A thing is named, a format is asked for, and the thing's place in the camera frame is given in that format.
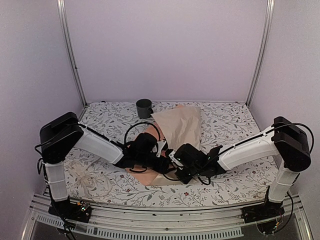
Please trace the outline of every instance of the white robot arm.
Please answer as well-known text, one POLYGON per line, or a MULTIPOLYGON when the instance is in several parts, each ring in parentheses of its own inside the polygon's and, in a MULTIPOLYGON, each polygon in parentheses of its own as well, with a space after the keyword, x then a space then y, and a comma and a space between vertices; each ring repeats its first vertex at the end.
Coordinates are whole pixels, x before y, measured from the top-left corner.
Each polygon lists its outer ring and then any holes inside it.
POLYGON ((307 135, 294 124, 277 117, 272 126, 230 147, 218 146, 206 155, 190 144, 184 144, 168 156, 178 167, 175 175, 185 184, 190 181, 190 176, 205 176, 210 180, 212 176, 226 173, 241 164, 281 156, 281 165, 267 189, 264 203, 242 209, 245 222, 275 217, 284 213, 282 202, 289 188, 300 172, 311 164, 307 135))
POLYGON ((91 208, 89 205, 72 204, 69 199, 63 161, 73 147, 92 153, 119 168, 132 169, 139 165, 163 174, 171 171, 171 160, 159 154, 165 144, 158 142, 154 136, 141 133, 129 146, 125 146, 79 123, 72 112, 42 127, 40 141, 41 144, 35 149, 42 156, 44 179, 49 186, 52 205, 49 213, 80 222, 89 221, 91 208))

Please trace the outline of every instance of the white wall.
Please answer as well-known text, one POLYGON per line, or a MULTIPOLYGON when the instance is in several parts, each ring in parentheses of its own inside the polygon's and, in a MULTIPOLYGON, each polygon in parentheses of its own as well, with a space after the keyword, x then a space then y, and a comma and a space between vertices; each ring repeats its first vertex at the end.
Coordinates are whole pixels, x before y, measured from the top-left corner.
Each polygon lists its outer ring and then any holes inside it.
POLYGON ((80 113, 55 0, 0 1, 0 239, 16 240, 38 176, 40 128, 80 113))
POLYGON ((246 100, 266 0, 68 0, 65 5, 89 102, 246 100))
POLYGON ((276 1, 251 111, 261 128, 284 116, 314 132, 312 164, 297 188, 315 239, 320 239, 320 2, 276 1))

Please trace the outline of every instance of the brown paper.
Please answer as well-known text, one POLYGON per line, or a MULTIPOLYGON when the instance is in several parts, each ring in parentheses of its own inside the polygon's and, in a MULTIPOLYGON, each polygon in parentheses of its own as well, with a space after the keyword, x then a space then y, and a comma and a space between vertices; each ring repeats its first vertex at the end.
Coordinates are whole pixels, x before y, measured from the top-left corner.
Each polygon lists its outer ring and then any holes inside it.
POLYGON ((183 144, 191 144, 200 150, 200 107, 180 105, 175 109, 156 112, 152 117, 163 132, 169 149, 177 150, 183 144))

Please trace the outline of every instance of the table surface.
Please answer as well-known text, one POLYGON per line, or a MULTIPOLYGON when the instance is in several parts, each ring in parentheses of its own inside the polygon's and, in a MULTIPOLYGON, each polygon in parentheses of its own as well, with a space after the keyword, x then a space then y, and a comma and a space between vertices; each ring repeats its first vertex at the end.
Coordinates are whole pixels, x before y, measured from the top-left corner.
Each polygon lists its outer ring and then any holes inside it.
MULTIPOLYGON (((231 145, 259 132, 243 103, 154 102, 154 112, 177 104, 201 108, 201 147, 207 153, 217 145, 231 145)), ((112 140, 124 141, 127 129, 139 119, 133 102, 91 103, 81 120, 112 140)), ((130 131, 133 139, 147 126, 130 131)), ((74 148, 64 161, 67 189, 71 197, 94 202, 142 207, 210 207, 262 200, 278 171, 272 157, 245 163, 211 179, 187 185, 144 186, 124 169, 74 148)))

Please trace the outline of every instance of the wire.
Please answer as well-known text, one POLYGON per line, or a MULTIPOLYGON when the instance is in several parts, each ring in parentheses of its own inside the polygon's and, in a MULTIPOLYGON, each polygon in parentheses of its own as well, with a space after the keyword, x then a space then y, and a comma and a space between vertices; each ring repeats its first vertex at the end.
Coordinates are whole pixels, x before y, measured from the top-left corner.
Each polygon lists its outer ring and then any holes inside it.
POLYGON ((130 172, 133 172, 133 173, 135 173, 135 174, 142 174, 142 173, 144 173, 145 171, 147 171, 148 168, 147 168, 147 167, 144 167, 143 170, 141 170, 141 171, 134 170, 133 168, 130 168, 129 170, 130 170, 130 172))
POLYGON ((311 129, 307 125, 305 125, 303 123, 293 122, 293 123, 288 123, 288 124, 284 124, 284 125, 281 125, 281 126, 277 126, 277 127, 273 128, 273 129, 267 131, 265 134, 269 134, 269 133, 274 132, 274 131, 276 131, 278 129, 281 129, 283 127, 288 127, 288 126, 302 126, 302 127, 306 128, 309 131, 309 133, 311 135, 311 141, 312 141, 311 147, 310 147, 310 150, 309 150, 309 153, 311 154, 312 150, 314 149, 314 145, 315 145, 315 136, 314 136, 314 133, 311 131, 311 129))
POLYGON ((66 236, 66 238, 67 238, 68 240, 72 240, 72 239, 69 237, 68 233, 64 233, 64 235, 66 236))
POLYGON ((208 186, 211 184, 211 177, 208 177, 208 182, 204 182, 199 176, 198 176, 198 179, 203 185, 208 186))
MULTIPOLYGON (((276 131, 276 130, 278 130, 278 129, 281 129, 281 128, 284 128, 284 127, 288 127, 288 126, 302 126, 302 127, 306 128, 306 129, 310 132, 311 139, 312 139, 312 144, 311 144, 309 153, 311 154, 311 152, 312 152, 312 150, 313 150, 313 148, 314 148, 314 145, 315 145, 315 137, 314 137, 314 134, 313 134, 312 130, 311 130, 307 125, 305 125, 305 124, 303 124, 303 123, 294 122, 294 123, 284 124, 284 125, 281 125, 281 126, 272 128, 271 130, 267 131, 265 134, 267 135, 267 134, 269 134, 269 133, 271 133, 271 132, 274 132, 274 131, 276 131)), ((201 167, 198 171, 196 171, 196 173, 194 173, 193 175, 190 175, 190 176, 188 176, 188 177, 186 177, 186 178, 183 178, 183 179, 172 179, 172 178, 169 178, 169 177, 165 176, 165 174, 163 174, 163 176, 164 176, 166 179, 170 180, 170 181, 184 181, 184 180, 188 180, 188 179, 190 179, 190 178, 193 178, 195 175, 199 174, 206 166, 208 166, 213 160, 215 160, 216 158, 218 158, 218 157, 221 156, 222 154, 224 154, 224 153, 228 152, 229 150, 231 150, 231 149, 233 149, 233 148, 235 148, 235 147, 237 147, 237 146, 239 146, 239 145, 242 145, 242 144, 244 144, 244 143, 246 143, 246 142, 248 142, 248 141, 250 141, 250 140, 253 140, 253 139, 256 139, 256 138, 260 138, 260 137, 262 137, 262 136, 263 136, 263 134, 259 134, 259 135, 250 137, 250 138, 248 138, 248 139, 245 139, 245 140, 237 143, 237 144, 234 145, 234 146, 231 146, 231 147, 227 148, 226 150, 222 151, 221 153, 219 153, 218 155, 216 155, 215 157, 213 157, 212 159, 210 159, 210 161, 208 161, 203 167, 201 167)))
POLYGON ((35 150, 38 154, 42 155, 42 153, 41 153, 37 148, 49 144, 53 139, 55 139, 59 134, 61 134, 62 132, 64 132, 67 128, 69 128, 70 126, 75 126, 75 125, 80 125, 80 124, 77 122, 77 123, 71 123, 71 124, 66 125, 61 131, 59 131, 57 134, 55 134, 55 135, 54 135, 52 138, 50 138, 49 140, 47 140, 47 141, 45 141, 45 142, 43 142, 43 143, 41 143, 41 144, 38 144, 38 145, 34 146, 34 150, 35 150))
POLYGON ((283 223, 284 221, 283 221, 283 215, 282 215, 282 213, 281 213, 281 211, 279 211, 279 215, 280 215, 280 219, 279 219, 279 221, 276 223, 277 224, 277 227, 281 224, 281 223, 283 223))
POLYGON ((56 209, 56 206, 55 206, 55 201, 53 200, 53 197, 51 195, 51 191, 50 191, 50 188, 49 188, 49 196, 51 198, 51 205, 53 206, 55 212, 59 215, 59 217, 61 218, 61 220, 63 221, 63 228, 65 231, 69 231, 69 233, 66 233, 65 236, 70 240, 71 238, 69 238, 68 234, 70 234, 73 238, 73 240, 77 240, 76 237, 74 236, 73 232, 71 231, 70 229, 70 226, 69 226, 69 222, 60 215, 60 213, 58 212, 58 210, 56 209))
POLYGON ((43 166, 44 166, 43 158, 40 157, 40 158, 38 159, 38 163, 37 163, 37 165, 36 165, 36 169, 37 169, 39 175, 41 174, 41 169, 43 168, 43 166))
POLYGON ((292 217, 292 215, 293 215, 293 213, 294 213, 294 200, 293 200, 292 196, 289 194, 289 192, 287 192, 286 194, 289 196, 289 198, 290 198, 290 200, 291 200, 291 212, 290 212, 289 218, 288 218, 288 220, 285 222, 285 224, 284 224, 281 228, 277 228, 277 229, 274 231, 275 234, 278 233, 278 232, 280 232, 281 230, 283 230, 283 229, 288 225, 288 223, 290 222, 290 219, 291 219, 291 217, 292 217))
POLYGON ((154 124, 151 123, 151 122, 143 121, 143 122, 138 122, 138 123, 132 125, 132 126, 129 127, 129 129, 125 132, 125 134, 124 134, 124 145, 126 145, 126 143, 127 143, 127 136, 128 136, 129 131, 130 131, 131 129, 135 128, 136 126, 142 125, 142 124, 147 124, 147 125, 151 125, 152 127, 154 127, 155 130, 156 130, 156 132, 158 133, 158 141, 161 140, 161 135, 160 135, 159 129, 156 127, 156 125, 154 125, 154 124))

